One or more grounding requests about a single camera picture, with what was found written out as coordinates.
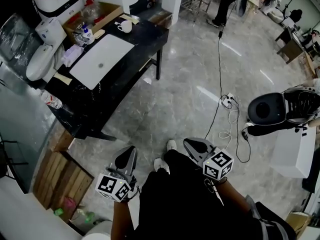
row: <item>black table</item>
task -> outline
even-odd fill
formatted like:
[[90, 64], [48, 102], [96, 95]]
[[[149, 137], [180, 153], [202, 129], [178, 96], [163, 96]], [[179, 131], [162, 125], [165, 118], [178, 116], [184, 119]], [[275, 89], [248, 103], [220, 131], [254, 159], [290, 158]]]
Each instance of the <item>black table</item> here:
[[[73, 64], [86, 56], [86, 53], [107, 34], [135, 45], [93, 90], [85, 87], [69, 73], [72, 67], [64, 65], [58, 72], [72, 79], [70, 85], [53, 77], [45, 86], [49, 93], [63, 103], [60, 109], [49, 108], [75, 138], [85, 139], [89, 136], [109, 141], [116, 140], [113, 136], [103, 134], [101, 130], [117, 106], [152, 64], [156, 65], [156, 79], [159, 80], [161, 77], [162, 50], [168, 41], [169, 30], [150, 21], [130, 16], [139, 20], [138, 24], [132, 25], [130, 33], [118, 30], [115, 22], [121, 23], [124, 19], [117, 17], [102, 28], [105, 34], [88, 45]], [[157, 54], [156, 60], [152, 59], [154, 54]]]

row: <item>gray tile floor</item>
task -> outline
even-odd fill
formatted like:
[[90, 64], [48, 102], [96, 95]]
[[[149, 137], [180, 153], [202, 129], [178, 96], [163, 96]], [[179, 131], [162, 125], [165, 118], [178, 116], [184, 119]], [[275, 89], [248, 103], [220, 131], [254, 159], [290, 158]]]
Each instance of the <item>gray tile floor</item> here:
[[[209, 17], [214, 17], [217, 4], [212, 3]], [[134, 172], [142, 185], [153, 169], [153, 160], [165, 152], [169, 139], [177, 141], [178, 151], [186, 153], [183, 139], [204, 138], [217, 108], [219, 87], [218, 29], [206, 23], [201, 14], [196, 23], [185, 11], [170, 29], [163, 51], [162, 75], [155, 80], [151, 67], [132, 88], [104, 127], [118, 138], [115, 142], [87, 138], [76, 140], [70, 154], [97, 177], [119, 149], [134, 145], [138, 160]], [[282, 28], [262, 13], [239, 18], [233, 12], [220, 40], [222, 93], [232, 93], [240, 104], [239, 128], [252, 99], [269, 92], [281, 92], [302, 83], [305, 72], [296, 59], [289, 65], [277, 55], [280, 42], [275, 38]], [[229, 139], [220, 139], [219, 132], [229, 130], [228, 111], [219, 108], [208, 140], [220, 148]], [[237, 130], [232, 126], [228, 152], [236, 156]], [[235, 159], [229, 181], [243, 195], [251, 195], [281, 217], [300, 205], [307, 193], [300, 179], [285, 178], [269, 167], [277, 133], [250, 137], [252, 152], [248, 163]], [[246, 160], [248, 144], [239, 138], [239, 156]], [[82, 203], [97, 216], [112, 219], [113, 202], [95, 192], [93, 182]], [[138, 201], [131, 205], [137, 221]]]

